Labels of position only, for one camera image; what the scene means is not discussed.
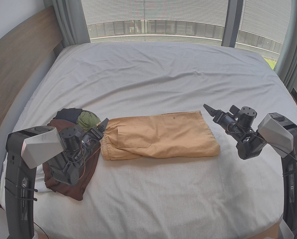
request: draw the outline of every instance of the dark navy cloth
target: dark navy cloth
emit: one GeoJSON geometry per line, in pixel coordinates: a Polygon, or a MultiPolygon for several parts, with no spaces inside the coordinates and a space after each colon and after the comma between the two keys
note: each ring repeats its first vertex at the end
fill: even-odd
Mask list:
{"type": "Polygon", "coordinates": [[[82,109],[77,109],[77,108],[65,109],[65,108],[63,108],[62,110],[57,112],[57,115],[54,117],[54,119],[55,120],[67,120],[74,124],[77,124],[77,120],[78,120],[78,117],[81,114],[81,112],[82,112],[82,109]]]}

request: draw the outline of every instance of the clothing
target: clothing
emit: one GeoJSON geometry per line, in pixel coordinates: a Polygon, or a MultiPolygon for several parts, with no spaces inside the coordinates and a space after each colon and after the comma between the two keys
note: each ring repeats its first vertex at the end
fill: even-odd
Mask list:
{"type": "Polygon", "coordinates": [[[77,120],[78,120],[78,117],[81,114],[81,112],[82,112],[82,109],[77,109],[77,108],[65,109],[65,108],[63,108],[62,110],[57,112],[56,116],[53,119],[67,120],[74,124],[77,124],[77,120]]]}
{"type": "MultiPolygon", "coordinates": [[[[48,124],[49,126],[54,126],[57,128],[58,132],[60,132],[63,128],[68,126],[75,126],[74,123],[66,121],[66,120],[51,120],[48,124]]],[[[48,189],[53,190],[54,192],[59,192],[65,196],[71,197],[77,201],[81,201],[83,199],[83,193],[90,182],[96,165],[98,161],[100,151],[98,150],[93,156],[88,158],[85,162],[85,173],[82,178],[79,179],[78,183],[74,186],[67,185],[65,183],[56,181],[51,175],[51,167],[48,162],[43,163],[43,172],[45,174],[44,181],[45,185],[48,189]]],[[[79,176],[83,174],[84,169],[79,169],[79,176]]]]}
{"type": "Polygon", "coordinates": [[[219,152],[200,111],[112,119],[101,139],[106,160],[209,157],[219,152]]]}
{"type": "Polygon", "coordinates": [[[78,125],[85,131],[100,123],[100,119],[92,112],[82,111],[78,117],[78,125]]]}

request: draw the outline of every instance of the robotic arm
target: robotic arm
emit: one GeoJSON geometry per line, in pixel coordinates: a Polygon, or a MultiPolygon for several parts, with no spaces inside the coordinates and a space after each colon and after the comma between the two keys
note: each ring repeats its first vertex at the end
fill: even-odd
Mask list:
{"type": "Polygon", "coordinates": [[[251,125],[257,116],[254,109],[231,106],[230,112],[215,110],[204,104],[207,112],[236,141],[241,159],[249,159],[260,154],[266,144],[270,144],[282,158],[284,178],[283,220],[297,239],[297,125],[278,113],[267,114],[254,131],[251,125]]]}
{"type": "Polygon", "coordinates": [[[9,239],[32,239],[36,167],[48,162],[55,180],[75,185],[79,168],[103,137],[108,119],[85,132],[80,126],[59,133],[51,126],[35,126],[8,135],[5,175],[5,208],[9,239]]]}

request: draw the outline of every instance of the gray curtain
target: gray curtain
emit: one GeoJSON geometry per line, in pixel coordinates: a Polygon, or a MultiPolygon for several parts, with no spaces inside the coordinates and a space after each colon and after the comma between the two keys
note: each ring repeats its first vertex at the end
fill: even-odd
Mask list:
{"type": "Polygon", "coordinates": [[[283,49],[274,71],[289,91],[297,75],[297,0],[291,0],[291,15],[283,49]]]}
{"type": "Polygon", "coordinates": [[[90,42],[81,0],[43,0],[44,6],[54,7],[64,47],[90,42]]]}

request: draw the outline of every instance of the mattress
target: mattress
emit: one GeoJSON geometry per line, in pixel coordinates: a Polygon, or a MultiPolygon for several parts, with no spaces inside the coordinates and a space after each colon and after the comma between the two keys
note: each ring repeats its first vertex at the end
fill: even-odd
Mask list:
{"type": "Polygon", "coordinates": [[[92,111],[102,120],[201,110],[221,152],[117,161],[100,155],[82,201],[42,193],[40,169],[35,222],[59,239],[247,238],[275,224],[283,211],[280,156],[267,145],[258,157],[241,160],[236,141],[212,121],[204,103],[224,111],[233,104],[252,107],[258,113],[254,129],[271,112],[297,124],[293,98],[257,53],[180,42],[64,49],[15,131],[46,125],[58,110],[70,107],[92,111]]]}

